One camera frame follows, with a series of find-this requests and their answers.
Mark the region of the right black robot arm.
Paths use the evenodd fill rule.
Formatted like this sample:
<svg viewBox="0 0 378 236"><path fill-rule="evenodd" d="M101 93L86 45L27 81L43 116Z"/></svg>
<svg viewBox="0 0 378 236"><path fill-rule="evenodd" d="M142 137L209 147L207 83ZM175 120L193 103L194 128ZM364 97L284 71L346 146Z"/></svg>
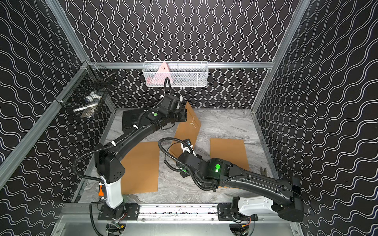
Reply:
<svg viewBox="0 0 378 236"><path fill-rule="evenodd" d="M163 146L166 141L181 144L184 148L183 153L175 157ZM219 187L228 187L252 192L272 200L271 209L281 219L291 222L303 221L306 213L297 179L270 178L219 158L205 161L195 154L188 142L177 138L162 138L158 141L158 147L175 161L176 166L169 166L169 169L179 172L182 178L191 177L199 189L215 192Z"/></svg>

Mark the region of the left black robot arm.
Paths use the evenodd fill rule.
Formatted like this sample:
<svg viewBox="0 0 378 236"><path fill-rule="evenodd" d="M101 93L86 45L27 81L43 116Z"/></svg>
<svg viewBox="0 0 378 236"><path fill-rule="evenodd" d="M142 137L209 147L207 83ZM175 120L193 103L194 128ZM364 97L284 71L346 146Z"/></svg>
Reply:
<svg viewBox="0 0 378 236"><path fill-rule="evenodd" d="M171 79L163 83L163 96L154 106L143 110L132 124L131 130L106 145L98 145L92 151L78 156L72 165L73 172L80 178L97 181L103 191L93 205L105 205L111 210L124 205L121 193L121 179L126 172L121 161L143 139L163 129L168 124L187 121L187 109L182 96L173 91ZM94 156L98 177L86 175L78 170L78 163L87 156Z"/></svg>

